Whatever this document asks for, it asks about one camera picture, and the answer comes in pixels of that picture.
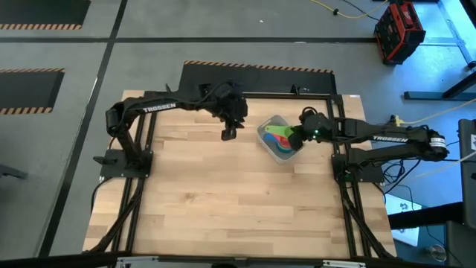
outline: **yellow cable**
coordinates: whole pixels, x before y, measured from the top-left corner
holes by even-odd
[[[311,1],[311,2],[314,2],[314,3],[316,3],[316,4],[320,4],[321,6],[325,7],[326,9],[331,10],[332,12],[334,12],[334,9],[333,9],[333,8],[331,8],[331,7],[328,6],[328,5],[325,5],[324,3],[319,2],[318,0],[310,0],[310,1]],[[348,19],[360,19],[360,18],[363,18],[363,17],[365,17],[365,16],[368,16],[368,15],[370,15],[371,13],[373,13],[374,11],[378,10],[382,5],[384,5],[384,4],[387,3],[387,2],[388,2],[388,0],[383,1],[381,4],[379,4],[378,6],[376,6],[376,7],[375,7],[374,9],[372,9],[371,11],[369,11],[369,12],[367,12],[367,13],[365,13],[365,14],[362,14],[362,15],[360,15],[360,16],[348,16],[348,15],[346,15],[346,14],[341,13],[340,11],[338,11],[337,14],[343,16],[344,18],[348,18]]]
[[[475,102],[475,101],[476,101],[476,98],[475,98],[475,99],[472,99],[472,100],[470,100],[470,101],[467,101],[467,102],[465,102],[465,103],[463,103],[463,104],[461,104],[461,105],[459,105],[459,106],[456,106],[456,107],[453,107],[453,108],[444,110],[444,111],[442,111],[442,112],[438,112],[438,113],[436,113],[436,114],[434,114],[434,115],[429,115],[429,116],[427,116],[427,117],[425,117],[425,118],[422,118],[422,119],[419,119],[419,120],[416,120],[416,121],[412,121],[412,122],[405,122],[405,121],[403,121],[402,119],[400,119],[398,116],[396,116],[396,117],[395,117],[395,119],[396,119],[396,125],[397,125],[397,126],[400,126],[400,124],[418,124],[418,123],[421,123],[421,122],[423,122],[423,121],[425,121],[425,120],[428,120],[428,119],[430,119],[430,118],[437,117],[438,115],[442,115],[442,114],[444,114],[444,113],[447,113],[447,112],[450,112],[450,111],[454,111],[454,110],[456,110],[456,109],[459,109],[459,108],[461,108],[461,107],[463,107],[463,106],[466,106],[466,105],[468,105],[468,104],[470,104],[470,103],[473,103],[473,102]]]

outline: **wooden table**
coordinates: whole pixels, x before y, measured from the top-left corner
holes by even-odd
[[[123,98],[143,93],[125,91]],[[346,116],[364,119],[360,97],[343,98]],[[322,100],[248,99],[245,129],[226,142],[220,140],[223,123],[206,111],[160,112],[133,253],[349,258],[330,164],[332,145],[308,142],[291,162],[279,165],[257,142],[258,125],[275,114],[298,124],[305,106],[327,113]],[[370,149],[370,142],[359,147]],[[124,181],[112,179],[97,192],[84,250],[95,246],[115,221]],[[360,183],[360,192],[368,226],[395,255],[382,194],[368,183]],[[126,222],[119,249],[125,248],[128,228]],[[355,223],[353,230],[362,255]]]

